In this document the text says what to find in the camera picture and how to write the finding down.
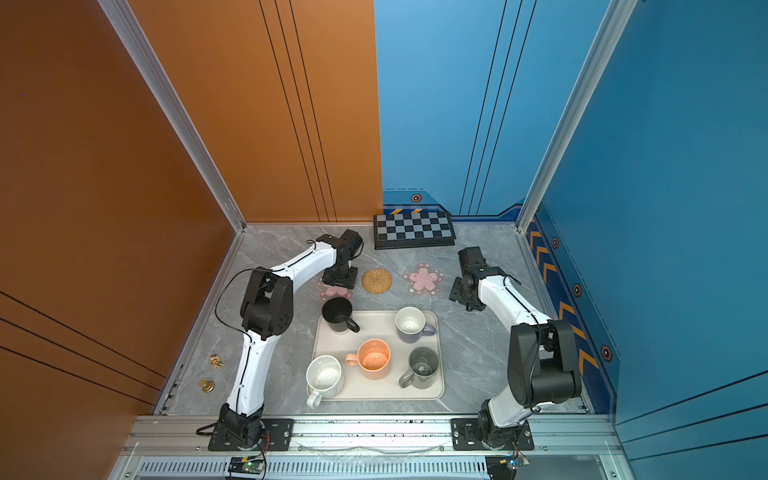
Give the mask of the pink flower coaster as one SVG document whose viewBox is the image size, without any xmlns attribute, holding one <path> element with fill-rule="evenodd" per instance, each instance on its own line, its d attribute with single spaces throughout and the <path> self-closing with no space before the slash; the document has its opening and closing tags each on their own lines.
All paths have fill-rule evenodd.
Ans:
<svg viewBox="0 0 768 480">
<path fill-rule="evenodd" d="M 346 298 L 348 300 L 353 298 L 353 291 L 351 289 L 328 285 L 322 280 L 321 277 L 317 279 L 316 286 L 319 289 L 319 294 L 323 301 L 337 297 Z"/>
<path fill-rule="evenodd" d="M 407 284 L 408 293 L 414 297 L 437 296 L 445 282 L 445 274 L 441 270 L 424 262 L 403 272 L 401 278 Z"/>
</svg>

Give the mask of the woven rattan coaster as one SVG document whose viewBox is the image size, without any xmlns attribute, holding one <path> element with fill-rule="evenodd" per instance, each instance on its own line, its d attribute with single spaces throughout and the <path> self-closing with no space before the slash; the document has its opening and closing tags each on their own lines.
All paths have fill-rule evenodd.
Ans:
<svg viewBox="0 0 768 480">
<path fill-rule="evenodd" d="M 361 284 L 368 293 L 383 294 L 391 288 L 393 278 L 391 273 L 385 269 L 371 269 L 363 275 Z"/>
</svg>

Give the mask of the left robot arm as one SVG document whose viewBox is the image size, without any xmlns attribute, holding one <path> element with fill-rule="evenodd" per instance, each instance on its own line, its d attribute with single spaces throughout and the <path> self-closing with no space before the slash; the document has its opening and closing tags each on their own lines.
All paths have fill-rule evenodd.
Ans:
<svg viewBox="0 0 768 480">
<path fill-rule="evenodd" d="M 265 385 L 280 336 L 294 317 L 294 294 L 318 274 L 328 285 L 352 289 L 358 269 L 352 265 L 364 241 L 347 229 L 335 237 L 323 234 L 310 240 L 296 257 L 273 267 L 256 267 L 240 306 L 243 335 L 235 382 L 214 424 L 209 448 L 220 442 L 240 450 L 263 448 L 267 427 L 262 423 Z"/>
</svg>

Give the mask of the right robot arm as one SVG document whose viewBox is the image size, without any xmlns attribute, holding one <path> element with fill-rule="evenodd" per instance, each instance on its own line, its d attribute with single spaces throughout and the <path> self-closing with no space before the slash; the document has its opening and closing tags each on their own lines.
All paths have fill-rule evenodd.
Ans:
<svg viewBox="0 0 768 480">
<path fill-rule="evenodd" d="M 539 311 L 515 288 L 509 275 L 458 277 L 449 299 L 467 311 L 491 310 L 509 333 L 507 386 L 478 413 L 480 441 L 490 449 L 526 449 L 528 419 L 544 406 L 582 393 L 578 348 L 572 325 Z"/>
</svg>

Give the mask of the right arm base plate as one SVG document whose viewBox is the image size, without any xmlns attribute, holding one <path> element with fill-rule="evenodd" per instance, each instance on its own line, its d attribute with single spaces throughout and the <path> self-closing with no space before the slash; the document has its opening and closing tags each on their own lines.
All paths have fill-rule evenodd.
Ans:
<svg viewBox="0 0 768 480">
<path fill-rule="evenodd" d="M 456 451 L 519 450 L 535 449 L 530 424 L 499 428 L 478 418 L 453 418 L 450 420 L 451 438 Z"/>
</svg>

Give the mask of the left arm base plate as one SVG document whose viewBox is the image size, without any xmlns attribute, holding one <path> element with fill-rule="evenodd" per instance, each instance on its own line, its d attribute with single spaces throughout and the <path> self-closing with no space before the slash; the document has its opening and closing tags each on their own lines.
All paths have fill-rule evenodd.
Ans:
<svg viewBox="0 0 768 480">
<path fill-rule="evenodd" d="M 214 452 L 285 452 L 289 450 L 293 428 L 294 420 L 290 418 L 237 420 L 234 423 L 219 420 L 207 449 Z"/>
</svg>

